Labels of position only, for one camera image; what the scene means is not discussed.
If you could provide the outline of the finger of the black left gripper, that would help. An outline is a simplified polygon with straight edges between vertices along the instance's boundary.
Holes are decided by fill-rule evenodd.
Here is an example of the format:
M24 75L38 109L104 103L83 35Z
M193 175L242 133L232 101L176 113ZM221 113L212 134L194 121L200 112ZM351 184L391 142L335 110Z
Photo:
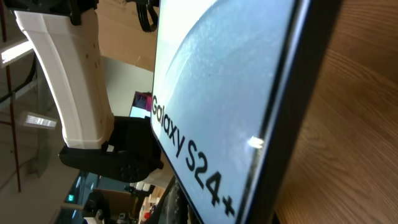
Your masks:
M136 3L136 11L139 23L144 32L155 32L157 30L159 17L155 7L159 7L159 0L126 0Z

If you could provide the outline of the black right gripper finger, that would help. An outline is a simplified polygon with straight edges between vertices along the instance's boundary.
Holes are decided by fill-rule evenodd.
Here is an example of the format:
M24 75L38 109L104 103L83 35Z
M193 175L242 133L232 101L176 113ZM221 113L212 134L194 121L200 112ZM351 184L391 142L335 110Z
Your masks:
M172 177L160 202L144 224L199 224L180 183Z

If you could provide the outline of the black Galaxy smartphone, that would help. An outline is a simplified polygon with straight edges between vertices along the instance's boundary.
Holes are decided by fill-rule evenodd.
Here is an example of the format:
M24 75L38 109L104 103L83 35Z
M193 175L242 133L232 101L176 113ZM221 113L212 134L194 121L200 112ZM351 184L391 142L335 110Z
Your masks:
M340 6L161 0L151 125L199 222L272 216Z

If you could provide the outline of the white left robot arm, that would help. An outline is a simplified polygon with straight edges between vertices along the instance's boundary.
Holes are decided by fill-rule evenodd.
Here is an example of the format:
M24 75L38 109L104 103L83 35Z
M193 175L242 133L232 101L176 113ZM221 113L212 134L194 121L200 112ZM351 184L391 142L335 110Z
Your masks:
M116 116L101 66L97 1L8 0L57 107L68 167L166 188L174 173L149 118Z

